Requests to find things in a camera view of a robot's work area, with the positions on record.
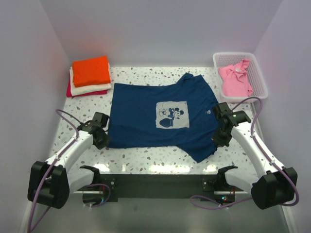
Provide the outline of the navy blue printed t-shirt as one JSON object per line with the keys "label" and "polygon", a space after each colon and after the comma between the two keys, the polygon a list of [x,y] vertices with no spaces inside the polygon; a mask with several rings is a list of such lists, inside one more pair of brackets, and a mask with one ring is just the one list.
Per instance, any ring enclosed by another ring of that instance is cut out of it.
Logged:
{"label": "navy blue printed t-shirt", "polygon": [[212,136],[218,104],[211,87],[185,73],[175,84],[142,86],[116,83],[108,130],[110,148],[176,146],[196,162],[217,150]]}

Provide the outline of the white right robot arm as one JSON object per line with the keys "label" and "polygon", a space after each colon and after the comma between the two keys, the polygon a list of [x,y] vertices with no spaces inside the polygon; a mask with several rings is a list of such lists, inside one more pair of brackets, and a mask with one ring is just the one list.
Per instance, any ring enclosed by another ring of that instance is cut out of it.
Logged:
{"label": "white right robot arm", "polygon": [[255,177],[241,175],[237,166],[231,165],[218,170],[214,183],[227,191],[235,186],[251,195],[260,209],[276,205],[293,206],[299,202],[296,188],[298,174],[292,167],[285,167],[267,148],[254,131],[255,120],[244,111],[233,111],[223,102],[213,107],[218,127],[213,135],[217,147],[228,147],[235,139],[245,151],[255,168]]}

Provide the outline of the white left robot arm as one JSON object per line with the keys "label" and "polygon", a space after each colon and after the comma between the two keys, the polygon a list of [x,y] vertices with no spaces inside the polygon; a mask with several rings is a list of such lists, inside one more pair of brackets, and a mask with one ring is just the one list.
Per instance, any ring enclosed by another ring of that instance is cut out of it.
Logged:
{"label": "white left robot arm", "polygon": [[35,162],[31,167],[28,200],[60,209],[69,195],[80,188],[98,189],[102,183],[99,169],[83,165],[80,173],[71,175],[69,171],[88,148],[95,146],[101,150],[109,144],[106,132],[110,126],[110,117],[96,112],[91,120],[75,128],[75,135],[59,152],[44,162]]}

